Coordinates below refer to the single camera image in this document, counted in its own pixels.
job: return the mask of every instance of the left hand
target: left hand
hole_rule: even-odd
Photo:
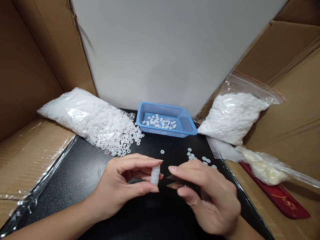
[[[162,160],[138,153],[110,160],[97,188],[86,199],[96,222],[112,217],[130,199],[159,192],[158,187],[150,183],[152,168],[159,164]],[[132,178],[145,181],[127,183]]]

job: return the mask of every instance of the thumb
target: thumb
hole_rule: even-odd
[[[128,200],[135,198],[135,197],[144,196],[150,192],[151,193],[158,193],[159,188],[156,185],[154,185],[148,181],[130,184],[129,190],[127,191]]]
[[[195,191],[193,191],[191,188],[188,188],[188,187],[182,187],[177,190],[177,193],[192,208],[197,218],[205,217],[205,215],[207,214],[207,211],[200,197]]]

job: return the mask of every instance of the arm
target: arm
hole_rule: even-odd
[[[263,238],[240,216],[241,205],[237,189],[217,169],[199,160],[189,160],[180,166],[170,166],[171,174],[201,187],[202,200],[188,187],[177,190],[192,208],[200,227],[209,234],[222,235],[227,240]]]
[[[87,199],[24,227],[5,239],[78,239],[95,223],[116,214],[128,200],[149,192],[159,192],[150,180],[152,168],[161,163],[162,160],[140,154],[113,158],[107,164],[96,190]],[[128,184],[132,178],[145,181]]]

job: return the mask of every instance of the bag of white beads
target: bag of white beads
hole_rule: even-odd
[[[128,114],[81,88],[62,94],[37,112],[71,129],[102,152],[112,152],[113,156],[119,153],[115,149],[122,149],[124,144],[130,148],[131,135],[136,133],[136,138],[141,135],[137,134],[141,130],[133,123],[133,113]]]
[[[267,85],[242,73],[233,71],[222,85],[198,133],[242,145],[260,112],[285,98]]]

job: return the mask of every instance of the hand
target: hand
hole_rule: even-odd
[[[189,160],[180,166],[170,166],[171,174],[197,184],[205,192],[205,200],[191,188],[177,190],[192,208],[201,228],[216,235],[227,235],[235,227],[241,211],[237,199],[237,189],[233,183],[215,168],[206,166],[199,160]]]
[[[132,198],[159,192],[158,187],[150,183],[152,168],[159,164],[162,160],[138,153],[110,160],[97,188],[86,199],[96,222],[112,217]],[[127,183],[132,178],[145,181]]]

